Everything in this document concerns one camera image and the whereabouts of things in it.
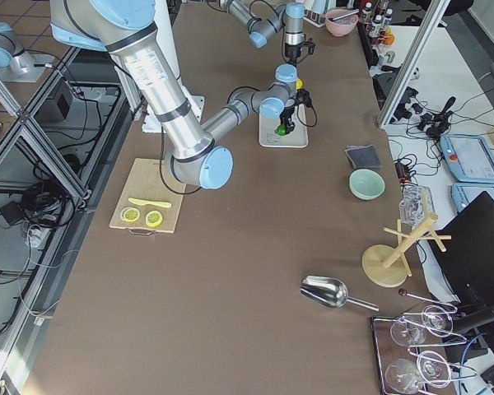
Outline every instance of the yellow knife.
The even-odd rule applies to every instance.
[[[171,208],[172,203],[170,202],[158,202],[155,200],[145,200],[145,199],[136,199],[135,197],[129,197],[128,201],[136,204],[138,206],[146,206],[149,204],[150,206],[157,206],[157,207],[163,207],[163,208]]]

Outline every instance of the pink bowl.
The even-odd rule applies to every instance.
[[[326,12],[326,28],[329,33],[335,35],[337,37],[342,37],[343,35],[347,35],[350,31],[352,31],[357,25],[357,21],[359,17],[357,15],[351,15],[344,19],[339,19],[338,21],[331,22],[329,18],[333,18],[336,16],[341,16],[342,14],[347,13],[348,10],[346,8],[336,8],[334,10],[329,10]]]

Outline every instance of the small tray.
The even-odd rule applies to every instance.
[[[304,105],[298,106],[298,111],[291,116],[295,130],[286,136],[278,136],[274,130],[280,125],[280,119],[267,119],[259,116],[259,143],[261,146],[272,148],[304,148],[309,143],[305,121]]]
[[[186,184],[182,184],[168,173],[165,164],[162,164],[162,173],[165,181],[176,191],[184,192]],[[171,208],[155,206],[137,206],[128,201],[128,198],[167,201],[172,203]],[[114,210],[110,221],[110,228],[130,230],[137,235],[151,235],[154,233],[174,233],[178,221],[179,209],[183,195],[169,191],[161,182],[159,175],[159,160],[140,159],[133,162],[132,169],[124,185],[123,192]],[[120,218],[120,212],[125,207],[136,207],[141,215],[135,222],[125,222]],[[145,216],[152,210],[158,210],[163,215],[163,222],[156,228],[145,223]]]
[[[371,334],[373,336],[373,344],[375,348],[375,358],[377,361],[377,373],[379,374],[380,393],[383,395],[397,395],[397,393],[389,387],[384,381],[384,374],[389,364],[399,358],[412,360],[416,362],[416,358],[408,353],[407,347],[402,347],[394,342],[389,330],[395,318],[388,317],[372,317],[371,319]],[[425,385],[425,391],[429,391],[429,387]],[[445,388],[431,388],[431,393],[442,395],[455,395],[454,385],[449,384]]]

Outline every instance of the metal scoop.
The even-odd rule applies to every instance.
[[[343,307],[346,302],[379,311],[379,306],[347,295],[346,285],[336,278],[308,276],[302,281],[300,291],[315,302],[331,309]]]

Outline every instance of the lemon slice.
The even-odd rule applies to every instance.
[[[121,210],[121,220],[124,222],[135,222],[141,216],[141,212],[135,207],[125,207]]]
[[[150,226],[151,228],[156,228],[157,226],[161,225],[162,221],[163,215],[157,210],[150,211],[145,218],[147,226]]]

